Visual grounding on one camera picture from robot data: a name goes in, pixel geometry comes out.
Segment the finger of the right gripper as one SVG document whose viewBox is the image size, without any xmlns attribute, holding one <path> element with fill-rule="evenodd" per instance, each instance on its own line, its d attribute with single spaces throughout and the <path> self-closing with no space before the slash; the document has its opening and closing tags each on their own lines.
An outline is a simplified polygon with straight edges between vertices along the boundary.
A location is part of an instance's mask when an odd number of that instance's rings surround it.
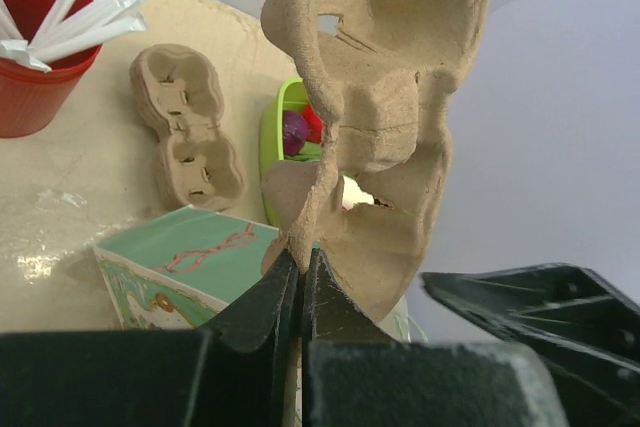
<svg viewBox="0 0 640 427">
<path fill-rule="evenodd" d="M 595 271 L 548 263 L 422 275 L 425 292 L 507 342 L 533 349 L 572 426 L 639 423 L 639 307 Z"/>
</svg>

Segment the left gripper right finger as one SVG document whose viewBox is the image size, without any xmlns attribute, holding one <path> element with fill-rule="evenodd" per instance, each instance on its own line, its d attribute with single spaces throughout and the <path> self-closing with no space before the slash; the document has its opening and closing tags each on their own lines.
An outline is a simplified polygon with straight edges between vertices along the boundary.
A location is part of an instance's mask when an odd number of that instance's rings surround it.
<svg viewBox="0 0 640 427">
<path fill-rule="evenodd" d="M 305 426 L 565 426 L 551 376 L 518 343 L 408 343 L 383 332 L 312 253 L 302 313 Z"/>
</svg>

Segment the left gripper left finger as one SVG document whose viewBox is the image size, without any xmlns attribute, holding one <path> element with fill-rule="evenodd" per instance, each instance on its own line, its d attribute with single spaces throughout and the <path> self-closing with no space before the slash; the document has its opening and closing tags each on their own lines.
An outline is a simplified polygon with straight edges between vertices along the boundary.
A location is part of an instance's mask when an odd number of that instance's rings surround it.
<svg viewBox="0 0 640 427">
<path fill-rule="evenodd" d="M 5 426 L 291 426 L 299 271 L 282 253 L 197 328 L 6 333 Z"/>
</svg>

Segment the brown cardboard cup carrier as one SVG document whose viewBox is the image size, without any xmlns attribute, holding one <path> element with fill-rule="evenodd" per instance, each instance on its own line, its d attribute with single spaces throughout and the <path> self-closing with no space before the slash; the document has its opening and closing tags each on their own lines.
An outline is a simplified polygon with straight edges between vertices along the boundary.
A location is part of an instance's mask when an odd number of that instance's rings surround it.
<svg viewBox="0 0 640 427">
<path fill-rule="evenodd" d="M 301 270 L 326 252 L 373 320 L 428 249 L 452 155 L 449 103 L 472 67 L 490 0 L 266 0 L 265 37 L 289 55 L 323 122 L 317 162 L 279 161 L 263 192 Z"/>
</svg>

